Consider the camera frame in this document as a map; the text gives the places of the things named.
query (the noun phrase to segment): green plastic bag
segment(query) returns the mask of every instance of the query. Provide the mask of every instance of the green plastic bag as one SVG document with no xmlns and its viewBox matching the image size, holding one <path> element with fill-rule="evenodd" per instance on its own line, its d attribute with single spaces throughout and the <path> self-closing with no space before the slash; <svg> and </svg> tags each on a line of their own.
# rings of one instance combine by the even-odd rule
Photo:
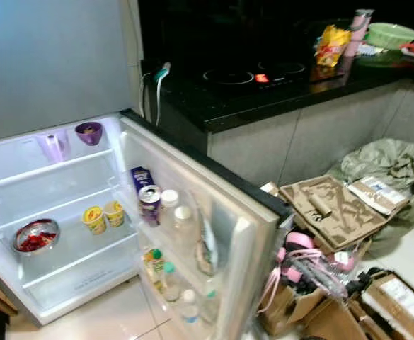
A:
<svg viewBox="0 0 414 340">
<path fill-rule="evenodd" d="M 388 224 L 373 236 L 370 251 L 396 244 L 414 228 L 414 144 L 382 139 L 371 142 L 347 156 L 328 174 L 345 183 L 374 176 L 410 198 Z"/>
</svg>

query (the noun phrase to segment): yellow snack bag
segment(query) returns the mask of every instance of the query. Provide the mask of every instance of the yellow snack bag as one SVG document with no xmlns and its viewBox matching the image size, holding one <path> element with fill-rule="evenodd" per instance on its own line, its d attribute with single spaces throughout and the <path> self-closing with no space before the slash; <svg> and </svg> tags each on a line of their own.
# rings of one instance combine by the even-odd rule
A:
<svg viewBox="0 0 414 340">
<path fill-rule="evenodd" d="M 351 35 L 348 30 L 336 28 L 334 25 L 326 26 L 315 53 L 317 65 L 334 67 L 349 43 Z"/>
</svg>

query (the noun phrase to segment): green plastic basket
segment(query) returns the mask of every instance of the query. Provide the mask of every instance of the green plastic basket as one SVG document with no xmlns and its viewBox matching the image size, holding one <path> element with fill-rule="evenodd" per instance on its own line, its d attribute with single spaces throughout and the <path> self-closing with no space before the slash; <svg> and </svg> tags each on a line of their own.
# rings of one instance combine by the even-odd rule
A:
<svg viewBox="0 0 414 340">
<path fill-rule="evenodd" d="M 399 50 L 403 44 L 414 40 L 414 30 L 396 25 L 395 23 L 371 23 L 367 42 L 370 45 L 386 48 L 387 50 Z"/>
</svg>

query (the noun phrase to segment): white tile floor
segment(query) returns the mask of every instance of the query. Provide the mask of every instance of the white tile floor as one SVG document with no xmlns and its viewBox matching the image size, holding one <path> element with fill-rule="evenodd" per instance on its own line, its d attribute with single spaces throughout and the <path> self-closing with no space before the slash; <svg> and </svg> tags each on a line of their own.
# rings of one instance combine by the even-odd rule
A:
<svg viewBox="0 0 414 340">
<path fill-rule="evenodd" d="M 391 268 L 414 286 L 414 230 L 402 238 L 390 254 L 363 262 Z M 183 335 L 168 318 L 139 278 L 123 283 L 110 292 L 48 324 L 34 327 L 22 315 L 11 318 L 7 340 L 181 340 Z M 287 334 L 280 340 L 298 339 Z"/>
<path fill-rule="evenodd" d="M 6 339 L 180 339 L 178 330 L 149 296 L 134 278 L 40 329 L 22 315 L 12 317 Z"/>
</svg>

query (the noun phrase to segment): soda can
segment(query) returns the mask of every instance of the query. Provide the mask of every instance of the soda can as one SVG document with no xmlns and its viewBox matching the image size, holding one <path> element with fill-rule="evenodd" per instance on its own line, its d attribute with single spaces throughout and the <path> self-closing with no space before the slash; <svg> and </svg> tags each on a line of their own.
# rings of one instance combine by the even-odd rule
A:
<svg viewBox="0 0 414 340">
<path fill-rule="evenodd" d="M 161 189 L 155 185 L 145 186 L 139 190 L 139 209 L 145 220 L 159 225 L 159 203 L 161 202 Z"/>
<path fill-rule="evenodd" d="M 150 171 L 138 166 L 130 170 L 139 199 L 139 211 L 145 220 L 159 225 L 161 190 L 155 186 Z"/>
</svg>

